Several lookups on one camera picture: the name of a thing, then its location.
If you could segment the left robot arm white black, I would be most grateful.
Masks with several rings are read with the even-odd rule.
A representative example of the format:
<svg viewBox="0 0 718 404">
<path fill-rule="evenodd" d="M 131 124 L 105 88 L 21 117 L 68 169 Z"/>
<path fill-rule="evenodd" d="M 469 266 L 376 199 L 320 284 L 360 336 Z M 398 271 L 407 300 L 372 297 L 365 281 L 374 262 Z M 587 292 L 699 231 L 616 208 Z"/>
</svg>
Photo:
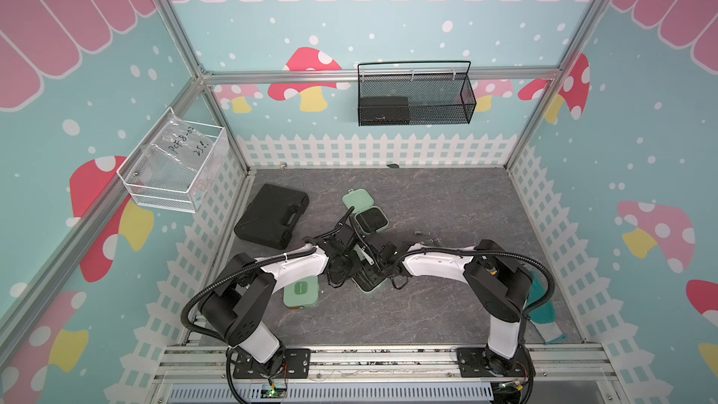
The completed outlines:
<svg viewBox="0 0 718 404">
<path fill-rule="evenodd" d="M 295 282 L 327 274 L 344 254 L 356 258 L 359 241 L 351 226 L 340 226 L 284 254 L 265 258 L 238 254 L 214 282 L 184 305 L 181 324 L 230 349 L 241 349 L 260 364 L 271 364 L 283 349 L 263 323 L 271 297 Z"/>
</svg>

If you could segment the green clipper case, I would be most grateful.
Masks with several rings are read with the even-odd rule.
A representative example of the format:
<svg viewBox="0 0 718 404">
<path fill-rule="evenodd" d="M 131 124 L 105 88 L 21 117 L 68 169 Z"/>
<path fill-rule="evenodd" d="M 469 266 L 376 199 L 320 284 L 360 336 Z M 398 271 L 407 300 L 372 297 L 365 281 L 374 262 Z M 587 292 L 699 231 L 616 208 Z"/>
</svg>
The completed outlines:
<svg viewBox="0 0 718 404">
<path fill-rule="evenodd" d="M 342 196 L 342 202 L 347 209 L 353 209 L 352 220 L 360 234 L 371 235 L 388 228 L 388 218 L 367 190 L 351 189 Z"/>
<path fill-rule="evenodd" d="M 372 258 L 361 248 L 355 246 L 353 250 L 357 256 L 358 269 L 353 273 L 352 279 L 363 292 L 372 292 L 379 287 L 386 278 Z"/>
<path fill-rule="evenodd" d="M 310 277 L 284 287 L 282 302 L 288 309 L 310 308 L 318 304 L 320 295 L 318 278 Z"/>
</svg>

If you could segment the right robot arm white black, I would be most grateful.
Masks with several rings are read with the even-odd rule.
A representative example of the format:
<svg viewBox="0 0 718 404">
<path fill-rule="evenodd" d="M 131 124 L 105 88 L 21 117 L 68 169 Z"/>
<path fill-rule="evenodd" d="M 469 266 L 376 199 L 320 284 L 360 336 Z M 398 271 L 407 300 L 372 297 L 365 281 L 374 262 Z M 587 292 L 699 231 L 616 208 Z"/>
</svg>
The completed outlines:
<svg viewBox="0 0 718 404">
<path fill-rule="evenodd" d="M 483 239 L 463 248 L 415 243 L 360 241 L 361 250 L 388 279 L 436 277 L 466 284 L 490 315 L 484 364 L 492 375 L 506 377 L 525 346 L 525 326 L 533 310 L 551 300 L 555 278 L 540 261 L 503 250 Z"/>
</svg>

